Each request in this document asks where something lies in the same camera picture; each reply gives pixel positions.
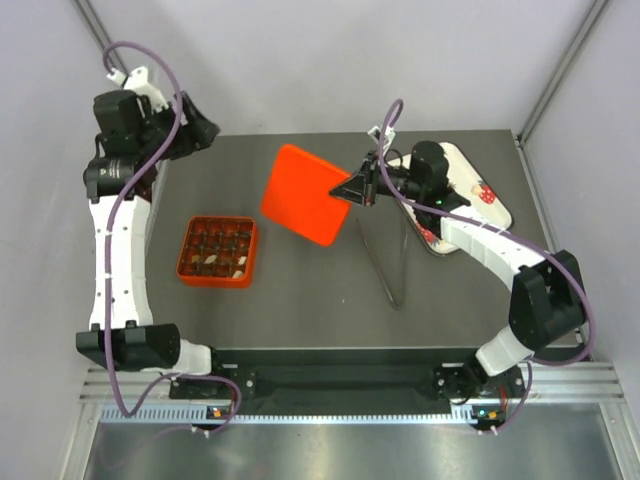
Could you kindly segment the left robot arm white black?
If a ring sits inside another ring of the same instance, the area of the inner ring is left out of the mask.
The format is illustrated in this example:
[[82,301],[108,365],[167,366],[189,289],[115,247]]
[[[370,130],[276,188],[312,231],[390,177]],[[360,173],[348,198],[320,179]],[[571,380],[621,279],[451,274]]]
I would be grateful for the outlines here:
[[170,105],[153,109],[149,96],[131,90],[94,99],[100,131],[83,183],[95,234],[95,297],[89,326],[75,344],[101,367],[192,374],[194,387],[212,397],[227,382],[213,350],[182,339],[174,324],[155,323],[147,298],[147,224],[158,173],[147,162],[164,141],[170,144],[161,159],[176,160],[210,147],[220,131],[188,93],[181,99],[179,125]]

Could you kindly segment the metal tweezers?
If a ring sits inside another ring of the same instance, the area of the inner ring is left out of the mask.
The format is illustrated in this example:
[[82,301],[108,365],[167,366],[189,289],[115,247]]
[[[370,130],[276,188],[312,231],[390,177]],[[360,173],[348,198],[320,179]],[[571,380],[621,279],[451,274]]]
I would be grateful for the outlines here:
[[382,257],[373,248],[371,236],[359,218],[355,220],[356,230],[365,249],[370,264],[380,282],[383,293],[391,308],[400,311],[405,304],[407,291],[408,230],[405,220],[399,221],[398,251],[393,257],[395,270],[383,265]]

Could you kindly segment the orange box lid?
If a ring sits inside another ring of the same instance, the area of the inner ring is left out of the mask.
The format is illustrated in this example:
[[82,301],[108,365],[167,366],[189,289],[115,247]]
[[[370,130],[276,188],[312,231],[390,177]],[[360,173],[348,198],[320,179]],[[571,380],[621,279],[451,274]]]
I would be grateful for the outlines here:
[[295,145],[283,145],[275,158],[261,213],[272,222],[320,245],[331,245],[351,204],[330,191],[349,173]]

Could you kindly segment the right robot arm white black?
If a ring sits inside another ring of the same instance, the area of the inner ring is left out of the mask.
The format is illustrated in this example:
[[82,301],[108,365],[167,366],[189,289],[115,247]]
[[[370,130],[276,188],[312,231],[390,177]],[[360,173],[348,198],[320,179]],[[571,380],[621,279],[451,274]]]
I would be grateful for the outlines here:
[[372,206],[380,196],[394,196],[409,206],[418,223],[468,254],[509,290],[508,323],[480,346],[456,375],[456,397],[468,400],[498,389],[503,373],[534,357],[587,320],[579,264],[567,251],[549,254],[514,239],[491,224],[457,193],[449,180],[444,148],[416,143],[405,166],[389,166],[374,152],[360,168],[334,186],[334,198]]

